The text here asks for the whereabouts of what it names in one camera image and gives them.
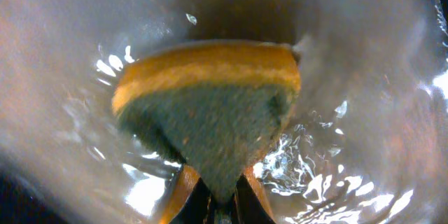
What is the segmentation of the yellow green sponge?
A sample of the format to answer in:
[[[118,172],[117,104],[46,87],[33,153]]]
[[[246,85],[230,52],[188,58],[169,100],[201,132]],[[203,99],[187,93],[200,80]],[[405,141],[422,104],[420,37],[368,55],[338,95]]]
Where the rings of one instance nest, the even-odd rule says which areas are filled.
[[[291,118],[299,65],[289,45],[201,41],[125,67],[111,100],[118,128],[182,165],[161,223],[192,221],[186,207],[199,188],[209,191],[200,222],[231,223],[240,179],[272,216],[252,171]]]

